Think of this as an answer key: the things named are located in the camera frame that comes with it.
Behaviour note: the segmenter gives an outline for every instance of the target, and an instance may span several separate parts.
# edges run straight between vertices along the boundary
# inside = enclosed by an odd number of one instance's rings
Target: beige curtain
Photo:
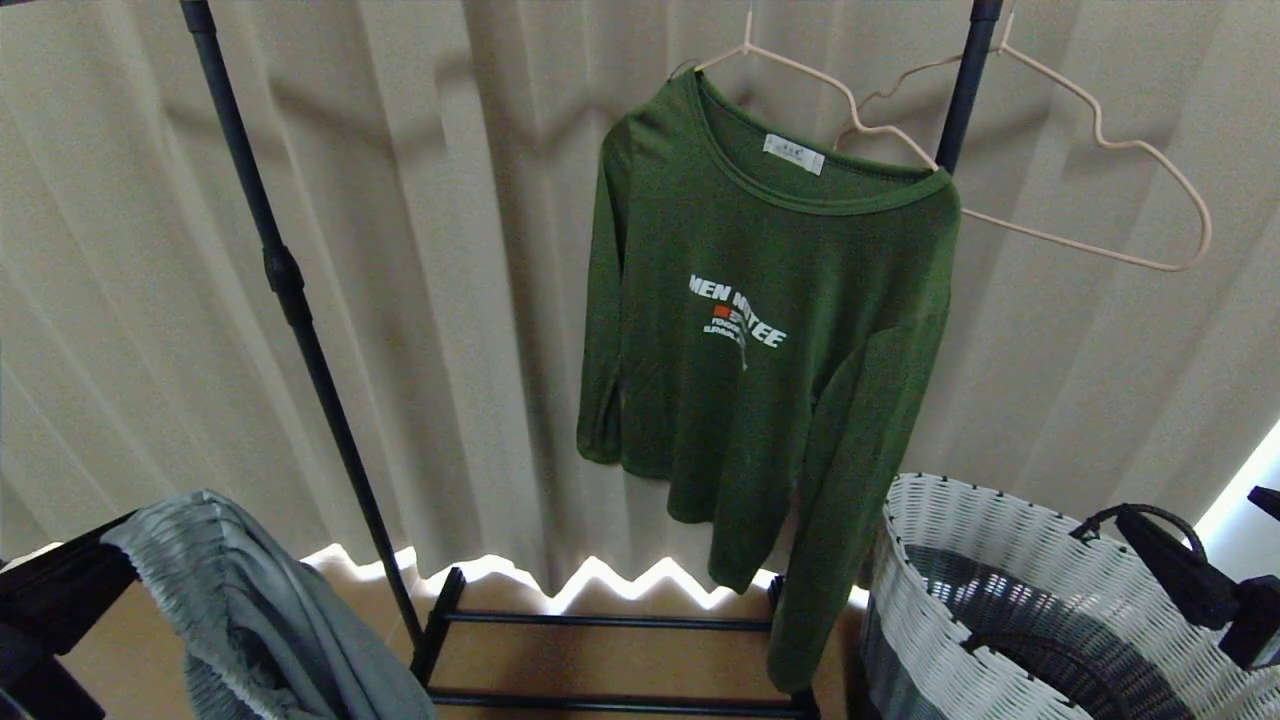
[[[756,40],[860,96],[957,53],[968,3],[760,3]],[[547,588],[589,555],[704,573],[660,483],[577,457],[595,154],[745,1],[214,4],[285,241],[397,544],[425,571],[503,555]],[[1014,42],[1093,90],[1112,137],[1179,163],[1216,220],[1176,275],[966,220],[906,468],[1083,515],[1196,519],[1280,415],[1280,14],[1024,3]],[[0,10],[0,553],[209,487],[297,553],[374,557],[177,3]],[[714,82],[829,142],[841,99],[733,59]],[[867,108],[932,146],[954,68]],[[890,141],[846,147],[910,161]],[[1160,259],[1196,215],[1088,113],[993,58],[965,205]]]

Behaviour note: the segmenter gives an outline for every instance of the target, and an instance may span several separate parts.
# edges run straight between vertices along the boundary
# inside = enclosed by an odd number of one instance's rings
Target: floor
[[[385,580],[361,582],[353,568],[340,561],[321,562],[319,568],[392,651],[408,662],[411,644]],[[413,584],[415,603],[422,618],[435,601],[425,587],[424,582]],[[462,607],[535,611],[544,602],[538,591],[490,574],[467,584]],[[567,611],[759,619],[768,615],[768,598],[756,588],[705,611],[671,580],[660,580],[635,601],[591,580]],[[850,606],[832,633],[814,679],[814,693],[826,720],[846,717],[846,667],[860,619],[860,611]],[[765,678],[764,652],[765,637],[754,633],[462,624],[449,630],[431,684],[524,693],[783,700]],[[108,717],[191,717],[182,684],[182,643],[137,584],[64,664],[108,710]],[[444,720],[623,717],[463,707],[440,707],[439,715]]]

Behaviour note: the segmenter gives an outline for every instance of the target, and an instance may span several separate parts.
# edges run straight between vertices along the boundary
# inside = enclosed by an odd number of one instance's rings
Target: green shirt
[[[951,178],[812,150],[685,72],[609,131],[595,202],[579,452],[669,480],[737,592],[799,503],[769,675],[800,691],[942,337]]]

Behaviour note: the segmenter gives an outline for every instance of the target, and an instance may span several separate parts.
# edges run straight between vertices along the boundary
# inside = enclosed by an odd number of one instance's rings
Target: basket handle
[[[1093,515],[1089,515],[1083,523],[1080,523],[1080,527],[1071,530],[1071,537],[1082,542],[1097,539],[1098,528],[1102,527],[1102,523],[1106,523],[1107,520],[1119,515],[1120,512],[1124,512],[1125,510],[1130,510],[1134,512],[1146,512],[1148,515],[1155,515],[1162,520],[1169,521],[1169,524],[1174,525],[1175,528],[1181,530],[1184,536],[1187,536],[1187,542],[1190,543],[1192,552],[1196,555],[1196,559],[1204,564],[1208,562],[1208,555],[1204,553],[1204,543],[1201,542],[1199,536],[1196,534],[1196,528],[1192,528],[1190,523],[1183,520],[1178,515],[1174,515],[1172,512],[1165,510],[1164,507],[1156,507],[1155,505],[1139,505],[1134,502],[1124,502],[1121,505],[1116,505],[1115,507],[1107,507],[1106,510],[1101,510],[1098,512],[1094,512]]]
[[[965,638],[964,642],[960,643],[960,647],[968,651],[970,655],[973,655],[973,652],[979,647],[986,647],[992,651],[998,651],[1005,653],[1009,653],[1010,651],[1016,651],[1019,648],[1034,648],[1034,650],[1043,650],[1047,652],[1052,652],[1053,655],[1057,655],[1059,657],[1062,657],[1064,660],[1079,667],[1080,671],[1088,675],[1091,680],[1093,680],[1100,688],[1102,688],[1102,692],[1106,693],[1107,701],[1110,701],[1111,707],[1114,707],[1116,711],[1115,717],[1117,720],[1132,720],[1133,717],[1133,715],[1129,712],[1129,703],[1125,701],[1124,696],[1120,694],[1120,692],[1116,691],[1114,687],[1111,687],[1111,683],[1108,683],[1107,679],[1103,678],[1102,674],[1098,673],[1098,670],[1093,667],[1093,665],[1088,660],[1080,657],[1066,643],[1055,641],[1052,638],[1033,635],[1029,633],[993,632],[993,633],[973,633],[968,638]],[[1076,702],[1076,700],[1073,697],[1068,697],[1068,700],[1075,705],[1079,705],[1079,702]]]

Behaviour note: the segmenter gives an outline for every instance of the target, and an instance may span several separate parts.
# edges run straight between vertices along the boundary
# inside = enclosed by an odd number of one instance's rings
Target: white woven basket
[[[1280,670],[1238,669],[1216,647],[1222,632],[1189,625],[1135,553],[1105,537],[1088,543],[1069,537],[1078,525],[993,489],[936,475],[897,478],[884,502],[863,643],[870,694],[886,720],[1091,717],[1004,655],[986,648],[970,655],[960,647],[970,628],[954,619],[952,609],[974,597],[1019,606],[1023,618],[1038,623],[1038,635],[1087,646],[1091,657],[1110,664],[1126,662],[1121,670],[1128,669],[1129,682],[1120,691],[1143,691],[1152,680],[1174,705],[1180,701],[1179,712],[1169,703],[1139,702],[1130,707],[1133,717],[1280,719]],[[988,587],[927,579],[919,562],[910,561],[925,551],[989,566],[993,573],[983,575]],[[1021,582],[1011,583],[1012,597],[1005,577]],[[1048,605],[1053,614],[1041,612]],[[1094,629],[1082,630],[1082,620]],[[1126,659],[1111,646],[1126,648]],[[1142,673],[1149,676],[1132,682],[1133,657],[1143,660]],[[911,693],[919,698],[904,698]]]

